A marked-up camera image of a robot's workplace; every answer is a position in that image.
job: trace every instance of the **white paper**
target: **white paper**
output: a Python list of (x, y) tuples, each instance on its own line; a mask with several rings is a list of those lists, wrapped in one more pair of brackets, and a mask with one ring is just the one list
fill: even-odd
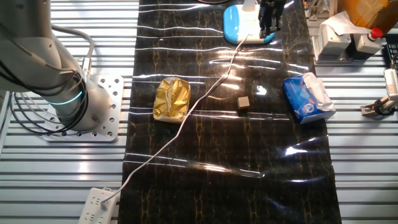
[(319, 31), (323, 29), (324, 26), (330, 26), (337, 35), (343, 34), (368, 34), (371, 32), (370, 29), (357, 27), (350, 20), (346, 11), (336, 14), (325, 22), (322, 22)]
[(317, 79), (312, 72), (304, 74), (303, 80), (305, 87), (307, 87), (311, 95), (315, 97), (314, 100), (318, 110), (325, 112), (336, 111), (335, 105), (326, 93), (325, 86), (321, 80)]

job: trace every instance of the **gold foil package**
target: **gold foil package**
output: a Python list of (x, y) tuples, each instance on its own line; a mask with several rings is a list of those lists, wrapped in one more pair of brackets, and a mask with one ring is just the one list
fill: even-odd
[(154, 119), (180, 124), (188, 113), (191, 86), (180, 78), (165, 78), (156, 90)]

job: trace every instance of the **black marble tablecloth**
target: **black marble tablecloth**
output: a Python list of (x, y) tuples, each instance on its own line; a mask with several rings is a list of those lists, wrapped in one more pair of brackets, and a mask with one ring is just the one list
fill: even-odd
[[(302, 2), (287, 2), (275, 39), (243, 47), (180, 137), (133, 175), (120, 224), (341, 223), (326, 124), (299, 125), (282, 90), (313, 68)], [(179, 128), (152, 117), (160, 81), (190, 82), (192, 105), (227, 71), (223, 12), (236, 3), (140, 0), (123, 181)], [(238, 112), (242, 96), (251, 107)]]

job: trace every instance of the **blue tissue box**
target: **blue tissue box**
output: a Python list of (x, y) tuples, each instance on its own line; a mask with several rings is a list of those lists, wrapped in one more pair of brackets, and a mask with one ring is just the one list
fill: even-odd
[(303, 75), (285, 79), (284, 91), (300, 124), (327, 119), (336, 113), (317, 109), (315, 97), (305, 87)]

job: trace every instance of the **metal slotted table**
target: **metal slotted table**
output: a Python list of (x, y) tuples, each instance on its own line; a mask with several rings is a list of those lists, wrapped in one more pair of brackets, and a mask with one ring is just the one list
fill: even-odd
[[(86, 32), (96, 42), (91, 73), (124, 78), (119, 139), (50, 144), (13, 118), (6, 121), (0, 137), (0, 223), (77, 223), (90, 188), (121, 186), (138, 7), (138, 1), (52, 1), (54, 24)], [(308, 21), (311, 34), (321, 22)], [(391, 33), (398, 34), (398, 26)], [(81, 62), (88, 43), (55, 35)], [(374, 121), (359, 112), (359, 106), (386, 95), (385, 67), (381, 52), (364, 63), (316, 67), (338, 111), (327, 127), (343, 224), (398, 222), (397, 115)]]

